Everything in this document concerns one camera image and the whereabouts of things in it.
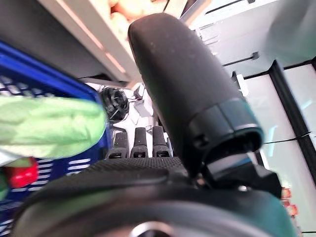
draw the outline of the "black handle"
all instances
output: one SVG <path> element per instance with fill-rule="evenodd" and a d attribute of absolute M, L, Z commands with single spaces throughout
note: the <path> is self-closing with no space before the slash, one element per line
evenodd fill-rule
<path fill-rule="evenodd" d="M 161 122 L 192 176 L 204 162 L 261 147 L 263 132 L 248 104 L 187 26 L 153 14 L 133 22 L 128 37 Z"/>

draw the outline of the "green bag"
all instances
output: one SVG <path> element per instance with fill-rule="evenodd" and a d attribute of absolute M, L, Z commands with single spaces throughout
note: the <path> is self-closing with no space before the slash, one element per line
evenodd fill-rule
<path fill-rule="evenodd" d="M 36 158 L 72 157 L 89 149 L 107 121 L 102 106 L 62 97 L 0 96 L 0 115 L 0 149 Z"/>

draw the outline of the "black mesh fabric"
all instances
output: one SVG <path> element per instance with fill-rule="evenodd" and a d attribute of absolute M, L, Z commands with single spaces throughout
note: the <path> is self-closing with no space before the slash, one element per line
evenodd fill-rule
<path fill-rule="evenodd" d="M 180 159 L 177 157 L 167 158 L 121 158 L 106 159 L 95 163 L 82 173 L 95 171 L 133 171 L 143 169 L 167 169 L 169 172 L 184 172 Z"/>
<path fill-rule="evenodd" d="M 187 176 L 178 158 L 121 158 L 101 160 L 79 174 L 48 183 L 28 197 L 16 217 L 29 206 L 43 200 L 67 198 L 100 190 L 161 184 L 169 174 Z"/>

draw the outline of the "plastic basket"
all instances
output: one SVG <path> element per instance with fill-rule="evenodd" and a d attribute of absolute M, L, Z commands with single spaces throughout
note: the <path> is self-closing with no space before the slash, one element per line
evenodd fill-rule
<path fill-rule="evenodd" d="M 0 94 L 6 96 L 71 97 L 101 104 L 98 93 L 89 86 L 67 76 L 0 41 Z M 38 159 L 39 178 L 36 182 L 11 189 L 0 201 L 0 236 L 9 233 L 14 209 L 31 192 L 63 175 L 78 173 L 102 158 L 110 147 L 108 129 L 89 150 L 72 158 Z"/>

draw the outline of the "store shelf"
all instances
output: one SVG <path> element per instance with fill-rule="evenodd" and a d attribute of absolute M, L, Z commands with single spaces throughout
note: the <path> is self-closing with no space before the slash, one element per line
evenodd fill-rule
<path fill-rule="evenodd" d="M 118 38 L 104 0 L 38 0 L 106 68 L 110 79 L 132 88 L 141 81 L 127 41 Z M 170 0 L 165 11 L 180 17 L 186 0 Z M 197 0 L 186 15 L 192 22 L 210 0 Z"/>

